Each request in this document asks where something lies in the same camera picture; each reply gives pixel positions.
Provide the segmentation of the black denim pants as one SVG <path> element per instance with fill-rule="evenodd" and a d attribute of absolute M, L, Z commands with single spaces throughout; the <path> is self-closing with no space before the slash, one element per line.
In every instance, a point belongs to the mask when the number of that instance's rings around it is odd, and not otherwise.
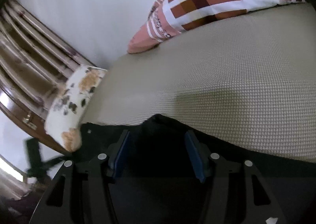
<path fill-rule="evenodd" d="M 315 164 L 246 150 L 160 114 L 136 126 L 80 127 L 106 145 L 123 130 L 129 137 L 110 184 L 118 223 L 206 223 L 209 185 L 195 176 L 185 143 L 193 131 L 209 153 L 250 160 L 267 182 L 285 223 L 315 223 Z"/>

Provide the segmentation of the white floral pillow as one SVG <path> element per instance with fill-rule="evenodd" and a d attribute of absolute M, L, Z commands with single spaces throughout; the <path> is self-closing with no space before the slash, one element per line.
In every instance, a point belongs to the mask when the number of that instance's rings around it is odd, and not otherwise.
<path fill-rule="evenodd" d="M 59 90 L 48 111 L 44 129 L 66 151 L 81 146 L 80 122 L 106 69 L 81 65 Z"/>

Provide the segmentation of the beige textured mattress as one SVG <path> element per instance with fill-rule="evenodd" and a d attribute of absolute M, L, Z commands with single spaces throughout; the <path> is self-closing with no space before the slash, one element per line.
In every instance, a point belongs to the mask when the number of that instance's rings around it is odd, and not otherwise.
<path fill-rule="evenodd" d="M 126 54 L 82 121 L 138 125 L 158 113 L 249 150 L 315 161 L 315 8 L 260 10 Z"/>

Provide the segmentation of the dark wooden bed frame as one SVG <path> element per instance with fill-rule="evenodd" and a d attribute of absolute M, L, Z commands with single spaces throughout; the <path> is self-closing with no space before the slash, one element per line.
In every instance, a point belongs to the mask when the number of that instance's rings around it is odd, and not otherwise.
<path fill-rule="evenodd" d="M 36 115 L 1 83 L 1 111 L 20 129 L 47 147 L 65 155 L 68 154 L 44 131 L 44 119 Z"/>

